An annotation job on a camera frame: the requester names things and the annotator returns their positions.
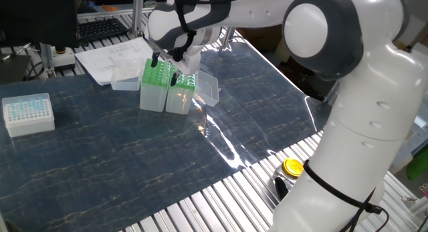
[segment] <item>yellow cap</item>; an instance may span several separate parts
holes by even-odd
[[[299,177],[303,172],[303,164],[294,158],[286,158],[282,163],[283,172],[291,177]]]

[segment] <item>clear plastic container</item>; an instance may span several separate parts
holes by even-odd
[[[113,90],[138,91],[143,68],[144,60],[117,60],[110,79]]]
[[[3,118],[11,138],[55,130],[49,94],[3,99]]]
[[[286,187],[289,191],[293,188],[294,183],[296,183],[297,181],[297,178],[286,175],[282,170],[281,165],[278,168],[276,168],[274,175],[272,176],[272,179],[275,180],[275,178],[278,178],[278,177],[280,177],[285,182]]]
[[[272,179],[275,180],[275,178],[281,178],[285,182],[287,189],[290,191],[302,171],[303,165],[300,161],[294,158],[286,158],[281,165],[276,168],[272,175]]]
[[[196,81],[196,74],[191,76],[180,74],[176,84],[169,87],[165,110],[177,114],[188,114],[195,95]]]
[[[211,75],[199,70],[198,82],[195,90],[195,99],[209,106],[215,106],[219,98],[219,81]]]
[[[141,80],[140,109],[162,112],[173,73],[172,66],[169,62],[162,61],[158,61],[155,68],[151,64],[152,60],[147,59]]]

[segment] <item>dark blue marble table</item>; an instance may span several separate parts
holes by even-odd
[[[203,52],[220,102],[187,116],[88,76],[0,87],[50,94],[56,129],[11,139],[0,121],[0,211],[23,231],[117,232],[321,129],[330,109],[245,43]]]

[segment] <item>white lid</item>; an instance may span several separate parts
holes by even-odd
[[[6,128],[54,120],[49,94],[4,98],[2,103]]]
[[[214,107],[220,100],[219,81],[201,70],[197,72],[197,77],[194,99]]]
[[[113,70],[111,82],[133,80],[135,78],[141,78],[146,65],[145,60],[140,59],[119,59],[116,62],[116,66]]]

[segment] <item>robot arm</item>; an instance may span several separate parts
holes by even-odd
[[[200,49],[193,47],[216,42],[221,26],[268,27],[281,24],[293,0],[201,0],[212,4],[169,1],[170,4],[158,6],[150,14],[147,25],[150,39],[161,49],[170,51],[172,62],[183,73],[194,74],[199,68]],[[191,41],[186,30],[195,31]]]
[[[150,14],[148,32],[162,49],[182,52],[172,62],[186,74],[199,67],[198,45],[217,40],[220,26],[283,24],[297,62],[323,80],[340,79],[323,138],[306,166],[355,201],[370,197],[400,149],[425,88],[422,65],[392,43],[405,27],[403,0],[169,1]],[[373,203],[375,197],[381,198],[374,193]],[[341,231],[359,209],[303,172],[276,207],[271,231]]]

